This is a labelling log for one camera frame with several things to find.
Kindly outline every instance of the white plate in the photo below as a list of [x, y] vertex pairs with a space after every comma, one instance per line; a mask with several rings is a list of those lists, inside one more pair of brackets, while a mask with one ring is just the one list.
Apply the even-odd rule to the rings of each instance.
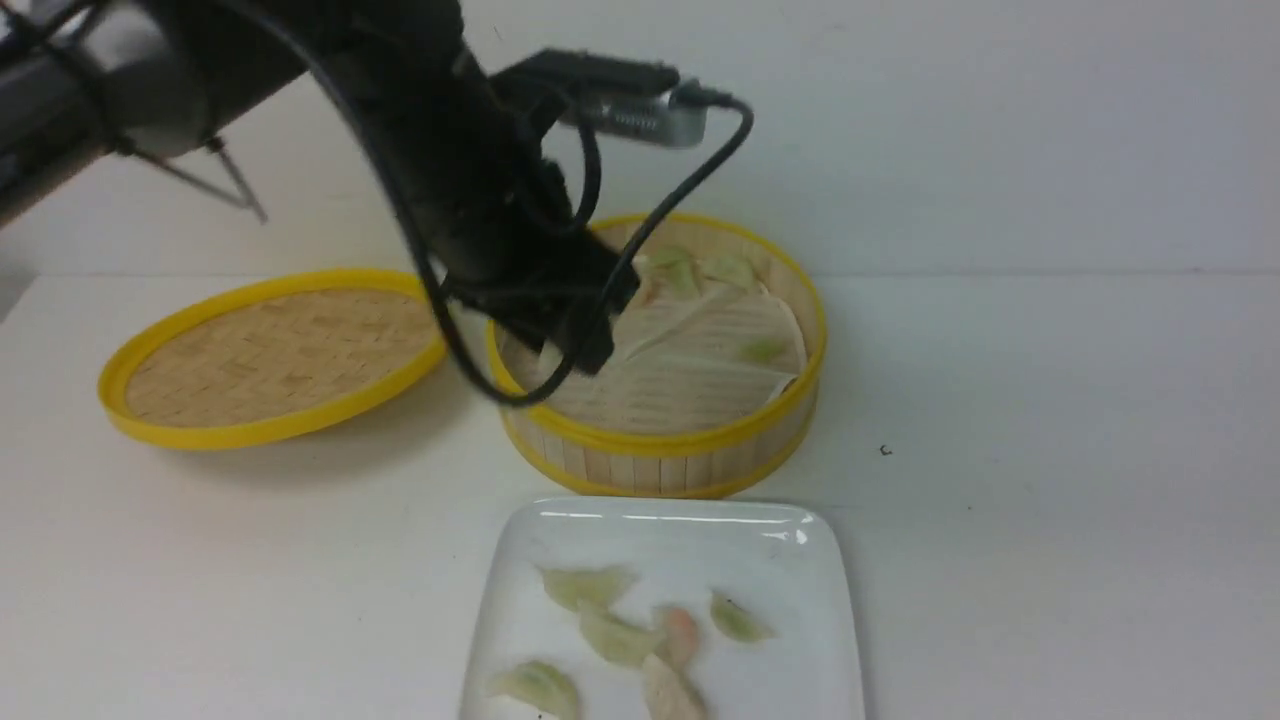
[[[849, 583], [822, 518], [790, 505], [605, 497], [535, 502], [507, 523], [476, 621], [460, 717], [536, 719], [529, 706], [486, 697], [485, 683], [540, 659], [573, 679], [582, 720], [648, 720], [639, 673], [596, 657], [579, 635], [576, 616], [543, 592], [538, 573], [614, 564], [640, 575], [613, 607], [620, 616], [649, 625], [660, 603], [692, 612], [703, 647], [689, 675], [712, 717], [864, 717]], [[712, 588], [778, 637], [746, 646], [721, 635], [708, 614]]]

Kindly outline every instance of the dumpling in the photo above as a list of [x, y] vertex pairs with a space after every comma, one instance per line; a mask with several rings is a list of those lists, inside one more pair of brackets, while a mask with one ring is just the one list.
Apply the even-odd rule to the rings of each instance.
[[640, 667], [662, 643], [660, 633], [631, 625], [590, 602], [579, 606], [577, 626], [596, 655], [623, 667]]
[[559, 720], [577, 720], [579, 698], [573, 682], [556, 667], [532, 660], [489, 680], [490, 696], [507, 696]]
[[755, 643], [773, 637], [773, 630], [742, 610], [724, 593], [712, 593], [712, 623], [724, 637], [740, 643]]
[[684, 670], [698, 655], [698, 623], [684, 607], [667, 605], [653, 611], [654, 626], [662, 633], [658, 652], [673, 669]]
[[612, 566], [602, 570], [547, 570], [543, 574], [543, 589], [547, 596], [570, 612], [577, 612], [581, 602], [600, 607], [612, 607], [622, 593], [639, 579], [626, 568]]
[[701, 261], [703, 274], [751, 292], [755, 290], [755, 269], [742, 255], [717, 255]]
[[644, 703], [650, 720], [707, 720], [707, 706], [689, 682], [657, 655], [644, 659]]

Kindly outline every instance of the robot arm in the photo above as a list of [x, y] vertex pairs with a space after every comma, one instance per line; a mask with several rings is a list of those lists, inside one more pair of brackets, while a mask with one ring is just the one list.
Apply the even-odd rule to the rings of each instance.
[[[545, 398], [572, 369], [600, 369], [613, 351], [607, 316], [639, 286], [630, 260], [640, 242], [750, 129], [745, 105], [662, 65], [547, 50], [489, 77], [463, 41], [457, 0], [37, 0], [29, 19], [4, 0], [0, 9], [12, 26], [0, 40], [0, 224], [108, 152], [163, 169], [197, 147], [221, 152], [219, 129], [310, 70], [370, 158], [463, 372], [511, 405]], [[58, 32], [68, 19], [77, 27]], [[623, 252], [607, 249], [586, 228], [599, 191], [594, 132], [691, 146], [712, 105], [744, 114], [731, 146]], [[584, 140], [577, 213], [541, 155], [558, 120]], [[534, 348], [557, 345], [553, 382], [520, 397], [489, 386], [447, 299]]]

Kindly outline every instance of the white table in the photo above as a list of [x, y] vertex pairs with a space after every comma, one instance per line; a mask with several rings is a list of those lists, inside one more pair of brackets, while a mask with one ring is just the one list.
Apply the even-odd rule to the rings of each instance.
[[[444, 369], [241, 452], [93, 383], [236, 278], [41, 278], [0, 324], [0, 716], [447, 719], [507, 515], [558, 488]], [[1280, 281], [852, 278], [808, 442], [873, 720], [1280, 712]], [[892, 455], [883, 455], [879, 448]]]

